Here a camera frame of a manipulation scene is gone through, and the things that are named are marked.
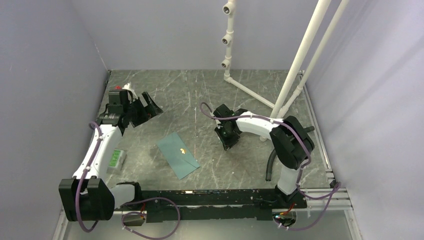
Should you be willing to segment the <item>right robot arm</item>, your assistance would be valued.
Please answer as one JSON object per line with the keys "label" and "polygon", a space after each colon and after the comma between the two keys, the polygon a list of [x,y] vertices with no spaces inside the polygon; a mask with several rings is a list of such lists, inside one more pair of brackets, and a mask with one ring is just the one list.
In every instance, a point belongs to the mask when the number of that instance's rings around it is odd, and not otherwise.
{"label": "right robot arm", "polygon": [[215,109],[212,116],[217,121],[214,131],[224,150],[232,148],[242,133],[255,134],[272,142],[275,154],[282,163],[275,200],[280,207],[289,207],[298,191],[301,165],[315,148],[298,119],[294,116],[271,119],[242,108],[233,111],[225,104]]}

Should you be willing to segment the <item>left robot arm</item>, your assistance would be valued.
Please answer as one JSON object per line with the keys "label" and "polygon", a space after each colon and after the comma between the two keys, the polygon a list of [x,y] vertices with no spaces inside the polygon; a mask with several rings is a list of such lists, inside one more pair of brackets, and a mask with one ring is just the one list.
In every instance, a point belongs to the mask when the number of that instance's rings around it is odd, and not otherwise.
{"label": "left robot arm", "polygon": [[107,174],[114,151],[128,126],[137,127],[163,113],[145,91],[138,96],[128,87],[108,93],[105,110],[89,125],[93,139],[78,169],[58,186],[63,210],[70,222],[106,221],[115,209],[126,205],[131,210],[144,203],[139,183],[121,182],[107,187]]}

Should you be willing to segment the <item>teal envelope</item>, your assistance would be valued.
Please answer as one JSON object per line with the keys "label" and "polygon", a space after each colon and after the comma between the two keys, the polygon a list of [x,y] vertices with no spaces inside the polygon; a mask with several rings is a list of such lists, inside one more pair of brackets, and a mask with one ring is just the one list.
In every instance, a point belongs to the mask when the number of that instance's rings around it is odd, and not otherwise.
{"label": "teal envelope", "polygon": [[[198,161],[176,132],[162,138],[156,145],[179,180],[200,168]],[[185,149],[186,154],[182,154],[180,149]]]}

